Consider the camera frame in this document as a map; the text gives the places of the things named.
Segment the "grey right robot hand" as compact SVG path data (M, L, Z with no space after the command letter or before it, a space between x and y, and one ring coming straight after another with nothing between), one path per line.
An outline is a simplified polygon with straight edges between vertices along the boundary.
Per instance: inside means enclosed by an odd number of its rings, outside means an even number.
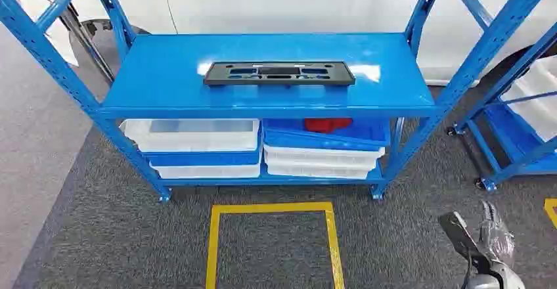
M520 276L512 269L514 235L502 220L495 205L481 202L483 220L479 238L474 240L465 220L457 211L440 215L437 220L455 251L467 262L462 288L524 288Z

